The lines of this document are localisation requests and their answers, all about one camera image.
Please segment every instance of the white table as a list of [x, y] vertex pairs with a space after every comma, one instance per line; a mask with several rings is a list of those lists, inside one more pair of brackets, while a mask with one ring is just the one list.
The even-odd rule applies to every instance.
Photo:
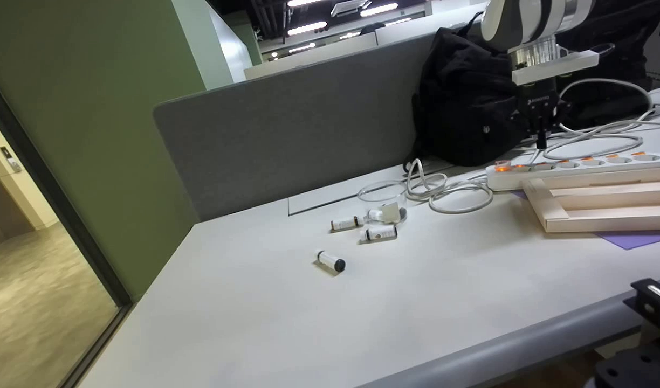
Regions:
[[[660, 129], [643, 136], [645, 149], [660, 151]], [[531, 351], [537, 360], [563, 341], [572, 351], [567, 334], [591, 323], [578, 310], [660, 278], [660, 244], [621, 250], [593, 235], [544, 237], [515, 194], [466, 216], [414, 207], [397, 241], [369, 246], [356, 244], [356, 231], [328, 233], [328, 220], [365, 209], [356, 198], [291, 218], [287, 207], [285, 198], [196, 224], [82, 386], [468, 386], [494, 377], [483, 373], [492, 360], [468, 349], [520, 345], [526, 330], [561, 338]], [[317, 269], [319, 248], [343, 254], [347, 272]], [[606, 332], [591, 323], [582, 345], [638, 321], [619, 315]], [[496, 351], [487, 373], [528, 364], [528, 349]], [[453, 375], [457, 354], [468, 366]]]

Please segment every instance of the small white cylinder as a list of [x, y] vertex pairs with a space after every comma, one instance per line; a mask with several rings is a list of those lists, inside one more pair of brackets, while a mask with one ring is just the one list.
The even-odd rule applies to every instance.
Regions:
[[397, 224], [377, 224], [365, 228], [362, 241], [384, 241], [384, 239], [397, 239]]
[[330, 272], [334, 272], [334, 274], [341, 274], [341, 272], [345, 272], [345, 267], [347, 267], [345, 259], [341, 259], [341, 257], [336, 257], [336, 254], [332, 254], [332, 252], [326, 252], [326, 250], [319, 250], [319, 252], [315, 254], [315, 261], [317, 261], [321, 267], [326, 267], [326, 269], [330, 269]]
[[332, 220], [330, 222], [330, 233], [336, 233], [336, 231], [349, 231], [349, 228], [358, 228], [362, 226], [362, 220], [352, 216], [352, 218], [341, 218], [341, 220]]

